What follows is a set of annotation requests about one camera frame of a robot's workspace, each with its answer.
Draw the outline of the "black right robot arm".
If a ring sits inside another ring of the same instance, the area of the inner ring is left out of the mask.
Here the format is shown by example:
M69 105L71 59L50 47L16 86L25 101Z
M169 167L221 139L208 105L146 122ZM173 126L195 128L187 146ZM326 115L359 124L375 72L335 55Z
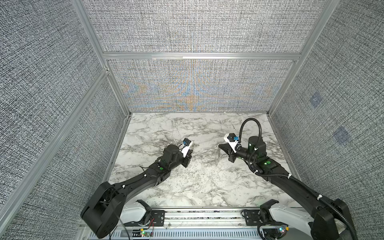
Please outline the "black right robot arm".
M228 155L230 162L243 160L254 175L279 187L305 210L292 210L270 200L260 207L258 232L266 225L291 226L314 240L358 239L347 204L316 192L286 171L267 155L266 143L261 137L250 137L247 148L240 146L235 134L225 135L224 140L225 143L218 147Z

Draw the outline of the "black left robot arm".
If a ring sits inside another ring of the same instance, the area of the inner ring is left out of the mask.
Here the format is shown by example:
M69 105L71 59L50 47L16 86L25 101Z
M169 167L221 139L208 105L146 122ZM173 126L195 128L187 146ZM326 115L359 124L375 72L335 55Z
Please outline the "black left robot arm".
M174 168L189 165L192 144L185 139L182 148L168 145L163 155L139 175L113 185L100 184L81 212L83 221L99 239L107 237L118 225L123 207L130 199L164 182Z

